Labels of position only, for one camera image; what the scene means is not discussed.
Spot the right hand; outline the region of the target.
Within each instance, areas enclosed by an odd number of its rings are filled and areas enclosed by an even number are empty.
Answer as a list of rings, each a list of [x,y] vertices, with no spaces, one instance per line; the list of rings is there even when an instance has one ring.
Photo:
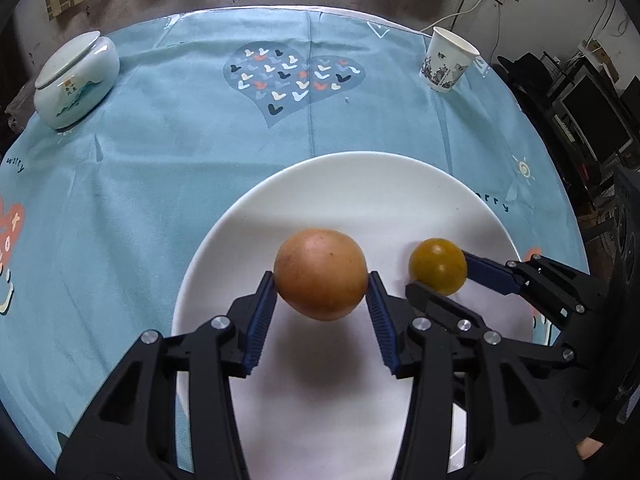
[[[596,454],[602,446],[602,442],[588,437],[576,444],[576,451],[582,460],[588,460],[588,458]]]

